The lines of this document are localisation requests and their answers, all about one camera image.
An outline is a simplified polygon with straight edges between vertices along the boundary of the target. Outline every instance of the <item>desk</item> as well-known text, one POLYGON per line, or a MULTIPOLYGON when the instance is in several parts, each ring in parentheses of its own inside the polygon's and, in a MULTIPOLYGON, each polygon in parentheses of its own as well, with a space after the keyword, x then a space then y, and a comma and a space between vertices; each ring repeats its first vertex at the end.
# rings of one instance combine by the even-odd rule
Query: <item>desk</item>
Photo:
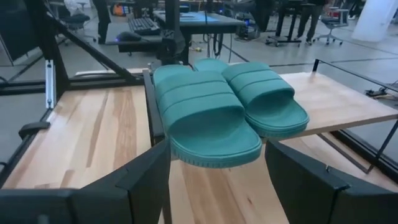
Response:
POLYGON ((106 45, 117 45, 119 52, 148 52, 157 51, 162 43, 160 35, 142 36, 141 41, 120 42, 116 41, 116 37, 124 31, 130 31, 127 22, 112 22, 108 26, 106 32, 106 45))
MULTIPOLYGON (((185 48, 182 52, 182 61, 184 65, 188 65, 189 43, 192 39, 192 34, 232 34, 236 32, 239 26, 245 26, 243 21, 232 19, 216 13, 208 13, 209 18, 206 24, 204 19, 200 20, 184 20, 184 16, 204 17, 203 12, 189 12, 183 13, 180 17, 180 30, 185 39, 185 48)), ((165 27, 166 16, 164 11, 154 11, 154 16, 161 27, 165 27)))
MULTIPOLYGON (((377 169, 363 173, 311 135, 396 119, 398 111, 319 73, 281 76, 295 88, 295 99, 311 118, 300 138, 284 144, 398 192, 398 185, 377 169)), ((4 188, 80 188, 150 148, 143 86, 66 92, 47 121, 51 127, 39 132, 4 188)), ((287 223, 267 173, 264 152, 258 160, 230 169, 204 169, 173 161, 169 183, 174 224, 287 223)))

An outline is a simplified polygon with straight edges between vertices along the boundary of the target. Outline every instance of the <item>person's leg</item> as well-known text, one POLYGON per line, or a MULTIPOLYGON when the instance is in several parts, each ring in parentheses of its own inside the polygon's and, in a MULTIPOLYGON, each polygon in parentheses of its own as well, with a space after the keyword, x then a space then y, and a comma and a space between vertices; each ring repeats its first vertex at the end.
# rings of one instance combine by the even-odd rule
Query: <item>person's leg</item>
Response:
POLYGON ((318 24, 318 18, 321 15, 323 10, 323 6, 313 6, 312 7, 312 11, 311 11, 311 27, 310 30, 307 33, 307 40, 311 41, 312 37, 315 34, 315 29, 317 28, 317 24, 318 24))
POLYGON ((304 34, 305 25, 306 25, 308 19, 310 18, 311 8, 312 7, 304 7, 302 9, 301 17, 300 17, 300 25, 298 26, 297 37, 301 37, 304 34))

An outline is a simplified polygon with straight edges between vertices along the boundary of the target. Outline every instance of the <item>gray floor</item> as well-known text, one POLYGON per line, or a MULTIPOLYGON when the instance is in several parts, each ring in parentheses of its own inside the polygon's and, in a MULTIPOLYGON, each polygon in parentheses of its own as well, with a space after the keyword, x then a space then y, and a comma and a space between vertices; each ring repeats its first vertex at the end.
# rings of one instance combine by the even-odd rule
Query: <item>gray floor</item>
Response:
MULTIPOLYGON (((92 21, 86 25, 86 33, 95 34, 98 19, 94 14, 91 15, 92 21)), ((286 18, 286 25, 283 32, 289 30, 289 18, 286 18)), ((275 19, 272 20, 270 28, 275 27, 275 19)), ((391 26, 386 39, 380 43, 359 42, 351 39, 354 22, 349 27, 334 30, 333 33, 345 40, 342 46, 331 44, 325 46, 325 41, 316 42, 311 47, 302 44, 289 44, 283 47, 271 47, 264 45, 267 35, 264 34, 260 39, 243 42, 233 39, 232 47, 235 52, 250 61, 260 61, 273 65, 274 70, 279 73, 293 73, 310 71, 312 63, 316 58, 334 62, 336 65, 348 70, 367 75, 382 82, 392 83, 398 79, 396 72, 398 70, 398 27, 391 26)), ((316 35, 326 34, 328 29, 319 23, 316 35)), ((206 49, 206 45, 201 43, 201 35, 194 36, 194 46, 206 49)), ((227 35, 224 38, 227 46, 230 45, 230 38, 227 35)), ((115 46, 97 45, 90 42, 114 60, 119 65, 126 68, 146 67, 149 62, 155 60, 155 54, 151 53, 133 53, 131 57, 127 54, 119 54, 115 46)), ((104 67, 94 60, 88 53, 74 44, 59 46, 62 53, 64 64, 70 76, 77 71, 82 70, 102 70, 104 67)), ((190 52, 190 61, 206 57, 206 52, 190 52)), ((223 49, 221 59, 228 61, 229 51, 223 49)), ((232 54, 231 62, 243 62, 239 57, 232 54)), ((23 67, 0 67, 0 75, 4 78, 11 78, 23 67)), ((360 80, 348 73, 339 71, 326 65, 320 65, 320 72, 332 77, 333 79, 363 92, 369 88, 378 89, 378 86, 372 85, 366 81, 360 80)), ((36 80, 44 79, 44 60, 39 60, 23 75, 16 80, 36 80)), ((0 97, 0 161, 6 161, 21 143, 18 137, 18 130, 24 124, 38 121, 45 111, 44 95, 19 95, 0 97)), ((375 147, 380 147, 387 133, 393 125, 393 121, 372 124, 351 129, 364 139, 367 139, 375 147)), ((398 144, 398 135, 395 135, 392 142, 386 149, 386 154, 398 161, 398 150, 395 146, 398 144)))

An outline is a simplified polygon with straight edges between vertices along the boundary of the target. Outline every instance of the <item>metal bracket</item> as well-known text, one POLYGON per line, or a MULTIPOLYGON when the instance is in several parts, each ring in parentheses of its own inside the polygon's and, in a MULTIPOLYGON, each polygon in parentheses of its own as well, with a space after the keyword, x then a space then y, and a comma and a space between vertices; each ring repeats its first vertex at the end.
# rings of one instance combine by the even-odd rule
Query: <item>metal bracket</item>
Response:
POLYGON ((57 104, 55 87, 55 65, 53 60, 45 61, 45 107, 54 109, 57 104))
POLYGON ((36 134, 40 130, 48 129, 50 127, 49 122, 39 121, 30 124, 25 124, 19 131, 18 135, 21 137, 22 140, 30 134, 36 134))

